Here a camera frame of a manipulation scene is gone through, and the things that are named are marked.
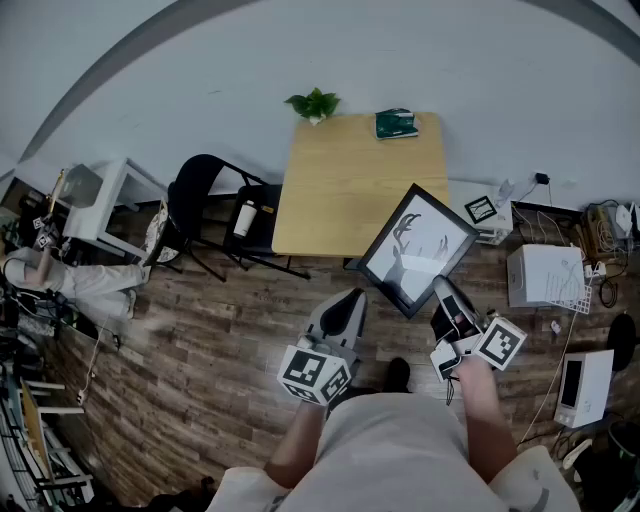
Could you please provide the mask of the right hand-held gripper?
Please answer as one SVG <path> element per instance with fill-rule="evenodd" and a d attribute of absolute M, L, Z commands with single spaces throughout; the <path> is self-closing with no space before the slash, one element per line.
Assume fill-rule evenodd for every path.
<path fill-rule="evenodd" d="M 504 317 L 496 317 L 485 331 L 464 335 L 455 341 L 455 328 L 477 330 L 477 312 L 466 295 L 448 277 L 436 276 L 433 285 L 439 305 L 430 322 L 437 343 L 430 359 L 439 381 L 449 379 L 462 360 L 472 355 L 485 360 L 495 369 L 505 370 L 527 334 Z"/>

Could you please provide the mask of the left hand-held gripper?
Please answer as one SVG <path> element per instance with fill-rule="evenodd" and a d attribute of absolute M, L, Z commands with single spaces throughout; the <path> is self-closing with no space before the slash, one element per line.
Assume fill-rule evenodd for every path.
<path fill-rule="evenodd" d="M 355 346 L 362 336 L 367 306 L 366 292 L 351 288 L 313 310 L 306 331 L 287 347 L 277 374 L 290 395 L 330 405 L 345 391 L 359 364 Z"/>

